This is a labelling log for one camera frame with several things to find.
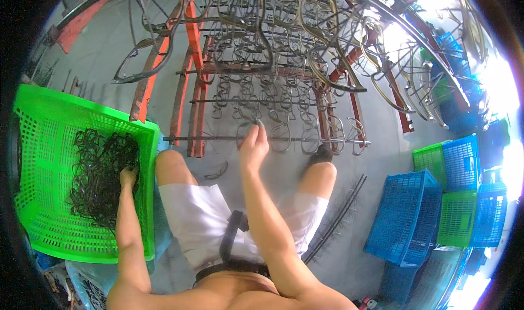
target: shorts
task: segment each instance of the shorts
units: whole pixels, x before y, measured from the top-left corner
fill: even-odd
[[[195,272],[222,263],[219,255],[231,210],[218,185],[167,184],[158,187],[169,228],[178,239],[182,254]],[[283,200],[280,214],[288,224],[298,256],[308,249],[328,200],[312,194],[296,193]],[[238,230],[231,255],[264,263],[249,231]]]

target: fingers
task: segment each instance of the fingers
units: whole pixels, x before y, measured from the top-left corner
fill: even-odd
[[[264,125],[262,125],[258,130],[257,142],[267,142],[267,134]]]
[[[249,130],[249,133],[247,133],[243,143],[247,143],[248,145],[253,145],[255,141],[257,140],[258,130],[259,130],[258,126],[254,124],[251,127],[251,129]]]

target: green basket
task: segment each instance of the green basket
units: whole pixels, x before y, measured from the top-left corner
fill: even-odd
[[[140,178],[135,207],[140,221],[144,258],[154,258],[154,159],[159,137],[156,124],[128,122],[129,115],[58,91],[20,85],[14,107],[22,135],[22,179],[15,207],[31,247],[65,260],[117,263],[113,233],[91,226],[92,220],[71,215],[66,203],[79,155],[76,132],[97,129],[109,136],[130,133],[138,142]]]
[[[413,151],[415,171],[429,170],[442,189],[446,189],[446,166],[442,143],[436,143]]]
[[[446,246],[467,248],[473,232],[476,204],[475,189],[444,194],[436,242]]]

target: belt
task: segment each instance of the belt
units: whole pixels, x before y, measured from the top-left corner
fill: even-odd
[[[247,217],[242,211],[234,210],[228,219],[226,231],[220,243],[219,254],[223,263],[216,264],[209,268],[200,270],[196,275],[195,286],[200,280],[205,277],[224,270],[238,271],[238,272],[254,272],[271,279],[269,270],[265,264],[254,263],[244,259],[232,259],[231,249],[235,241],[236,233],[240,228],[241,231],[249,230]]]

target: right hand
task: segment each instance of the right hand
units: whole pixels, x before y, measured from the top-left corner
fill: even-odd
[[[120,171],[120,186],[124,188],[125,186],[131,186],[135,184],[136,174],[138,173],[138,167],[131,167],[130,165],[123,168]]]
[[[268,151],[266,129],[254,124],[240,147],[240,169],[258,172]]]

